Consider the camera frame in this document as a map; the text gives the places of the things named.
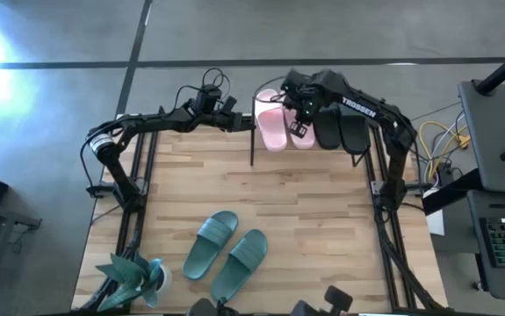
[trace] concrete floor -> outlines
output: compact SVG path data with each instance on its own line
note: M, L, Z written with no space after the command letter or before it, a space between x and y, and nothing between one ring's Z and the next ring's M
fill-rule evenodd
M0 0L0 62L128 61L143 0ZM164 0L153 4L142 61L505 56L505 0ZM415 118L458 101L457 84L496 64L341 66L350 83ZM312 73L323 67L298 67ZM223 68L238 111L285 68ZM203 68L138 69L126 112L168 110ZM0 269L0 315L69 309L94 201L78 159L85 134L116 112L125 69L0 70L0 179L6 203L43 218ZM192 97L182 95L181 99ZM460 106L417 119L450 125ZM436 131L426 130L426 141ZM102 167L86 154L93 178ZM451 159L474 168L472 150ZM469 255L438 253L450 306L505 315L505 301L470 288Z

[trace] wooden table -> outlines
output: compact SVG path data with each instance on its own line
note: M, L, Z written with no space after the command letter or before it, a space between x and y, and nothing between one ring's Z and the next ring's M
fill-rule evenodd
M156 309L138 298L132 312L184 313L199 298L211 298L211 283L228 251L252 228L265 233L268 254L229 301L237 311L289 313L300 299L328 308L323 296L331 284L353 296L351 312L389 311L364 164L353 169L341 150L297 150L289 142L285 151L271 153L257 135L255 166L250 167L249 133L204 127L159 135L141 253L162 258L172 270L173 284ZM131 168L134 143L121 155L125 170ZM405 179L415 179L412 165L407 163ZM107 172L105 180L111 180ZM98 201L94 216L115 205L112 198ZM221 210L238 214L238 229L206 276L190 281L182 274L184 259L203 222ZM434 299L446 305L423 212L402 207L399 217L411 269ZM120 218L117 211L92 226L73 307L87 301L103 282L94 266L109 262ZM403 297L398 273L395 279Z

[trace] table leg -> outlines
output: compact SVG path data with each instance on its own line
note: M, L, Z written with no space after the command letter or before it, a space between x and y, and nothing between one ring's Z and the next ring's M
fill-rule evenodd
M447 184L422 200L426 215L441 210L443 207L466 196L468 190L483 190L478 169L464 174L456 181Z

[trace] green slipper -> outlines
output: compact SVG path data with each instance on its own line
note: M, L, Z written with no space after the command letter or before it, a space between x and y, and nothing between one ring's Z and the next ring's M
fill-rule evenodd
M238 217L231 211L215 213L198 230L198 238L185 259L182 271L191 280L200 279L233 236Z
M214 301L228 301L256 271L268 252L266 236L257 229L249 230L228 254L227 262L215 277L211 288Z

